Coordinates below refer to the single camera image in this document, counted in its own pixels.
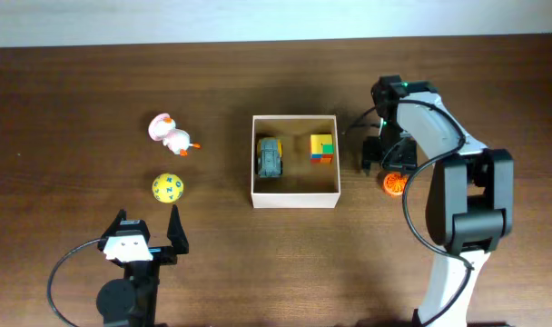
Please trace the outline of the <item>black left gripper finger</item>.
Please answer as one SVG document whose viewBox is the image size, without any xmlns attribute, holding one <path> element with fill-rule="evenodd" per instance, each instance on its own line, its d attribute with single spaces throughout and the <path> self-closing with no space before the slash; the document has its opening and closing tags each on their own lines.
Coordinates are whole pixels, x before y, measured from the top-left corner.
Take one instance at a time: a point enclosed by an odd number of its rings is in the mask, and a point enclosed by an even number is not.
<svg viewBox="0 0 552 327">
<path fill-rule="evenodd" d="M 111 222 L 111 224 L 107 227 L 107 229 L 101 235 L 100 241 L 97 244 L 97 247 L 98 248 L 104 248 L 107 241 L 108 241 L 108 238 L 116 235 L 116 233 L 119 229 L 120 223 L 122 221 L 125 221 L 125 220 L 126 220 L 126 211 L 124 209 L 121 209 L 118 212 L 118 214 L 116 215 L 116 217 L 114 218 L 114 220 Z"/>
<path fill-rule="evenodd" d="M 189 242 L 182 227 L 179 210 L 176 204 L 172 206 L 167 229 L 167 238 L 176 253 L 188 253 Z"/>
</svg>

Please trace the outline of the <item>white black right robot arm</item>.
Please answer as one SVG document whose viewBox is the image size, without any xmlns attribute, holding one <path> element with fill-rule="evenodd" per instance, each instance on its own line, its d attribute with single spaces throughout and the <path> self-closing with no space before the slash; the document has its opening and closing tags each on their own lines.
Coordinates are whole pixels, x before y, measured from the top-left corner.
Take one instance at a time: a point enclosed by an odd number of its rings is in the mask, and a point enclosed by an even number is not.
<svg viewBox="0 0 552 327">
<path fill-rule="evenodd" d="M 382 76 L 371 87 L 379 133 L 362 146 L 361 169 L 385 171 L 413 236 L 433 252 L 414 326 L 464 326 L 479 273 L 512 230 L 514 161 L 468 133 L 427 82 Z"/>
</svg>

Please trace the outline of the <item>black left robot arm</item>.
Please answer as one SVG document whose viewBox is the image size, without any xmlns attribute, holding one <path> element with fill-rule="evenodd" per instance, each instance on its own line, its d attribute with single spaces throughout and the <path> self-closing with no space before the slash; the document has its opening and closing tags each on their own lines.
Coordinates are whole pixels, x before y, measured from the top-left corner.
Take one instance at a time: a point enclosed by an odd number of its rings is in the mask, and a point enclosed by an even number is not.
<svg viewBox="0 0 552 327">
<path fill-rule="evenodd" d="M 123 277 L 107 282 L 96 297 L 96 307 L 105 326 L 153 327 L 155 325 L 160 268 L 175 265 L 189 252 L 178 208 L 171 209 L 167 246 L 148 245 L 148 226 L 129 220 L 120 210 L 102 234 L 97 249 L 105 259 L 123 268 Z"/>
</svg>

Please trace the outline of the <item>orange ridged disc toy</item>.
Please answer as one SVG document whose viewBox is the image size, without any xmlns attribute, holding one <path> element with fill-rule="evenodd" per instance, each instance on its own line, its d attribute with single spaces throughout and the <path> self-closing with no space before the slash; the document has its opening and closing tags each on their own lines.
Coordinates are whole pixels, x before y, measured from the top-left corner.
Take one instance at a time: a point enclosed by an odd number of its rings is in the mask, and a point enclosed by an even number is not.
<svg viewBox="0 0 552 327">
<path fill-rule="evenodd" d="M 387 173 L 382 181 L 382 189 L 390 196 L 401 196 L 407 181 L 408 177 L 406 175 L 394 172 Z"/>
</svg>

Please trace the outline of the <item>colourful puzzle cube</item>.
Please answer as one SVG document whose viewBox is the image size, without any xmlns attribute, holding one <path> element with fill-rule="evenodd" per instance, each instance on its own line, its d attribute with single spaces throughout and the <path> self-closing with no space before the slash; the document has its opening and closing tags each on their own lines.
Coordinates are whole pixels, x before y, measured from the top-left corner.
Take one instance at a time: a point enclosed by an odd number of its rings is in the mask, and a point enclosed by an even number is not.
<svg viewBox="0 0 552 327">
<path fill-rule="evenodd" d="M 310 161 L 313 164 L 330 164 L 334 157 L 334 144 L 331 134 L 310 136 Z"/>
</svg>

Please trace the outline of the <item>yellow grey toy truck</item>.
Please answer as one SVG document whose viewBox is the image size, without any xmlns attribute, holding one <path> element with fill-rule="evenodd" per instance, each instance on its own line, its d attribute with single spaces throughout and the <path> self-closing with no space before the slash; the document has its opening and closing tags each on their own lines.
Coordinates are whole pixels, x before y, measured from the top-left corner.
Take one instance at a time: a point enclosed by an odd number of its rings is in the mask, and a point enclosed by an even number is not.
<svg viewBox="0 0 552 327">
<path fill-rule="evenodd" d="M 278 178 L 282 175 L 281 140 L 261 138 L 257 144 L 257 174 L 260 178 Z"/>
</svg>

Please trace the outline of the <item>yellow ball with blue letters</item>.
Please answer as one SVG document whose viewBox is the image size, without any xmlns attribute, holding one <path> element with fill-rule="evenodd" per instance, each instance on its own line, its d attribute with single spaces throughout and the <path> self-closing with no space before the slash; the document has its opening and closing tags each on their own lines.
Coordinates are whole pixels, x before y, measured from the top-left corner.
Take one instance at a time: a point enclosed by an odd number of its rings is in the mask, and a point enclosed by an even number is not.
<svg viewBox="0 0 552 327">
<path fill-rule="evenodd" d="M 153 180 L 153 197 L 161 203 L 174 203 L 183 195 L 184 183 L 172 173 L 162 173 Z"/>
</svg>

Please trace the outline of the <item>pink white duck toy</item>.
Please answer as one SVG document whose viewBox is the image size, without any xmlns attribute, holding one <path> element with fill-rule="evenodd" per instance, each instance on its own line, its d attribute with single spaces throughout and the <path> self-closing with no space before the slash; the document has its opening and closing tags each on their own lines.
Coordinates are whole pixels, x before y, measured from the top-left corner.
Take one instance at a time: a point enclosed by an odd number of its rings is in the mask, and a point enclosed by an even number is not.
<svg viewBox="0 0 552 327">
<path fill-rule="evenodd" d="M 158 114 L 151 120 L 148 134 L 152 140 L 161 142 L 176 155 L 187 156 L 190 148 L 201 148 L 200 144 L 191 141 L 187 132 L 177 127 L 176 122 L 167 113 Z"/>
</svg>

